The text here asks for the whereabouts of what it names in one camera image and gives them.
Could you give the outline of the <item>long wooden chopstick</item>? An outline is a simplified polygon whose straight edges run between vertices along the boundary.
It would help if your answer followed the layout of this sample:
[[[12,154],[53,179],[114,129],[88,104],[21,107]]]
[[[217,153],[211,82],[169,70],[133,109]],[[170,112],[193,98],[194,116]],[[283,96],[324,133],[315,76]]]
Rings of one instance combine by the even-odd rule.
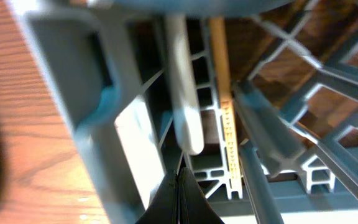
[[[221,109],[223,134],[226,143],[226,157],[230,175],[230,193],[235,192],[239,198],[243,197],[241,167],[239,164],[239,150],[237,142],[236,121],[231,94],[231,76],[227,52],[226,30],[223,17],[214,17],[209,20],[211,31],[211,48],[213,51],[214,67]]]

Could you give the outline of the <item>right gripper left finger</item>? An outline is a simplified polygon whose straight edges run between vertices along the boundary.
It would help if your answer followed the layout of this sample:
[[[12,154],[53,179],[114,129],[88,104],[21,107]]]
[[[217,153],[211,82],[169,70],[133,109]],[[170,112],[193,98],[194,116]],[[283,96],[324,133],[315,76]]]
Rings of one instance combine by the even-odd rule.
[[[149,207],[135,224],[154,223],[178,223],[178,181],[175,172],[165,175]]]

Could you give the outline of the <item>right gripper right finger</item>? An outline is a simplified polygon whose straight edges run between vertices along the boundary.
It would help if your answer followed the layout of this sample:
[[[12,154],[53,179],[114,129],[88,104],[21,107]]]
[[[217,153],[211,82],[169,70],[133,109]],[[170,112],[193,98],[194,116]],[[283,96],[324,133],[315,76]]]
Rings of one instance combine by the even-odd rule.
[[[192,171],[184,167],[178,178],[179,221],[183,224],[223,224],[209,205]]]

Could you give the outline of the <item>dark blue plate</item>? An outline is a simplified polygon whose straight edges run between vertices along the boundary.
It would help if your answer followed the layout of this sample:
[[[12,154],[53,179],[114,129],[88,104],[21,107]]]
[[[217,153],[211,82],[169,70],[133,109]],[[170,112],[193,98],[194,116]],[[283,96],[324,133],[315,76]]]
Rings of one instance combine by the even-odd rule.
[[[292,0],[113,0],[114,5],[153,14],[241,17],[290,4]]]

